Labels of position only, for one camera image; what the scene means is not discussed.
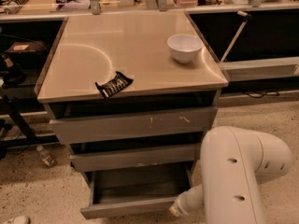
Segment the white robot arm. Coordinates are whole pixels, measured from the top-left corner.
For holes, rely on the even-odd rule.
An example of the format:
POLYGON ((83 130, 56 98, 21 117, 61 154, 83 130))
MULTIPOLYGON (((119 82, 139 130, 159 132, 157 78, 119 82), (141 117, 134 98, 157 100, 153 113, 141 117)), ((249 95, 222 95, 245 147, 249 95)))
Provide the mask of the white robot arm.
POLYGON ((287 174, 292 152, 273 134, 220 126, 206 133, 200 164, 202 183, 175 199, 174 216, 204 207, 206 224, 266 224, 258 185, 287 174))

